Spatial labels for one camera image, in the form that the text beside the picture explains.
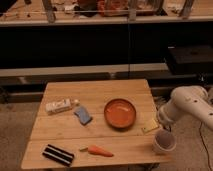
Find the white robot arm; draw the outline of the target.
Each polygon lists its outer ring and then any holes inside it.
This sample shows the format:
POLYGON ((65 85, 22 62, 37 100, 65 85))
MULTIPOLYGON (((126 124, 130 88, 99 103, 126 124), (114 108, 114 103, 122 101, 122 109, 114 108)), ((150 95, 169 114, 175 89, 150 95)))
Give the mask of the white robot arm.
POLYGON ((174 88, 169 101, 157 110, 142 130, 150 132, 160 125, 171 126, 185 115, 197 118, 213 131, 213 87, 209 90, 198 85, 174 88))

